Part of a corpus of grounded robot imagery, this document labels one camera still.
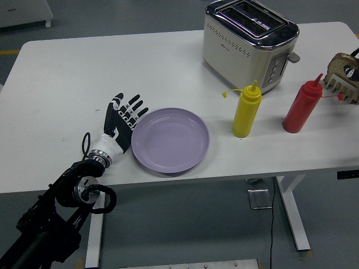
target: red bottle cap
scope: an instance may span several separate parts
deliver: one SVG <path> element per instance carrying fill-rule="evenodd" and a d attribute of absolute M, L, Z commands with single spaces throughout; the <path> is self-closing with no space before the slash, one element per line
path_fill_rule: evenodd
<path fill-rule="evenodd" d="M 307 81 L 304 85 L 303 85 L 303 90 L 305 91 L 305 93 L 310 96 L 310 97 L 314 97 L 314 98 L 318 98 L 321 97 L 322 92 L 323 92 L 323 86 L 319 83 L 321 77 L 322 77 L 323 73 L 320 74 L 316 80 L 310 80 Z"/>

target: tabletop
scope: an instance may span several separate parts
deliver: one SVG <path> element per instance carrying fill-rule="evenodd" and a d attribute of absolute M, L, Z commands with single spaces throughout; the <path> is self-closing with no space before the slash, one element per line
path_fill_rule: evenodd
<path fill-rule="evenodd" d="M 204 159 L 180 174 L 143 167 L 131 148 L 115 159 L 102 184 L 221 180 L 350 170 L 359 167 L 359 110 L 336 98 L 321 99 L 297 134 L 282 128 L 299 88 L 326 74 L 338 52 L 359 40 L 341 22 L 301 24 L 281 83 L 263 96 L 251 133 L 231 134 L 238 95 L 202 59 L 203 31 L 184 31 L 26 43 L 0 94 L 1 192 L 47 189 L 81 160 L 86 132 L 92 145 L 109 101 L 119 92 L 140 94 L 149 112 L 183 108 L 207 125 Z M 324 89 L 323 95 L 331 95 Z"/>

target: gray floor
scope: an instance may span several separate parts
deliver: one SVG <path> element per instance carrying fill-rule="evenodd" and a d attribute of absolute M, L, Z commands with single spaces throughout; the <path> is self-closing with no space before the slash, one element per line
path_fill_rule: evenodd
<path fill-rule="evenodd" d="M 78 38 L 203 29 L 205 0 L 49 0 L 52 27 L 0 32 L 0 50 L 21 49 L 31 40 Z M 357 0 L 262 1 L 295 23 L 341 21 L 359 34 Z M 16 55 L 0 55 L 0 84 Z M 49 175 L 55 179 L 59 175 Z M 104 219 L 100 268 L 163 265 L 256 258 L 269 268 L 270 210 L 251 210 L 247 190 L 268 188 L 244 180 L 196 184 L 115 187 L 115 212 Z M 280 198 L 274 201 L 273 268 L 358 268 L 358 179 L 336 173 L 306 177 L 295 190 L 312 250 L 298 252 Z M 20 233 L 16 223 L 41 192 L 0 195 L 0 255 Z M 65 264 L 86 256 L 87 221 L 80 249 Z"/>

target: metal base plate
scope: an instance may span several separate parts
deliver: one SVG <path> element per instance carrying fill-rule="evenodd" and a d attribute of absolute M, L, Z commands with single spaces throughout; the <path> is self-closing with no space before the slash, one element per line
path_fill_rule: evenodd
<path fill-rule="evenodd" d="M 249 189 L 248 197 L 251 209 L 271 208 L 271 200 L 268 189 Z"/>
<path fill-rule="evenodd" d="M 127 269 L 258 269 L 258 262 L 256 259 L 242 259 L 224 262 L 200 262 L 183 263 L 178 265 L 127 267 Z"/>

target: white cabinet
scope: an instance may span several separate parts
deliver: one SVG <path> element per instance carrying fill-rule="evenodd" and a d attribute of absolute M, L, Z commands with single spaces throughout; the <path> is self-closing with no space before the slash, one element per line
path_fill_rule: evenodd
<path fill-rule="evenodd" d="M 38 21 L 51 27 L 52 17 L 46 0 L 0 0 L 0 28 Z"/>

